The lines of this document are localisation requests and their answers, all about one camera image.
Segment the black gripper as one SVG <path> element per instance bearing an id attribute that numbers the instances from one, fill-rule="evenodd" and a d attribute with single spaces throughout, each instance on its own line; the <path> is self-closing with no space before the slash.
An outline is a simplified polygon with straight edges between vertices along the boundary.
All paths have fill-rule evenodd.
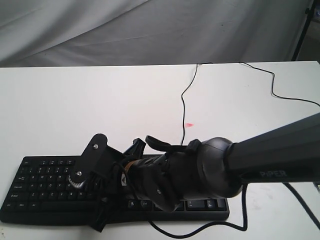
<path id="1" fill-rule="evenodd" d="M 137 212 L 148 219 L 150 201 L 139 199 L 125 170 L 126 165 L 143 156 L 146 143 L 136 138 L 125 151 L 106 146 L 86 180 L 86 190 L 96 197 L 94 215 L 89 226 L 101 232 L 107 224 L 127 222 L 127 214 Z"/>

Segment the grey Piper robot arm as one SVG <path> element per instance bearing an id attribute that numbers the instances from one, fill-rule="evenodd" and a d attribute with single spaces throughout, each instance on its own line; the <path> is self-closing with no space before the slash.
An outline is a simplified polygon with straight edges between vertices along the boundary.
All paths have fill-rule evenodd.
<path id="1" fill-rule="evenodd" d="M 129 198 L 149 200 L 166 214 L 182 201 L 227 199 L 251 183 L 317 182 L 320 179 L 320 116 L 314 114 L 242 142 L 223 137 L 172 145 L 147 136 L 144 145 L 160 156 L 124 155 L 106 147 L 103 166 L 91 173 L 88 186 L 98 190 L 90 226 L 101 232 L 123 216 Z"/>

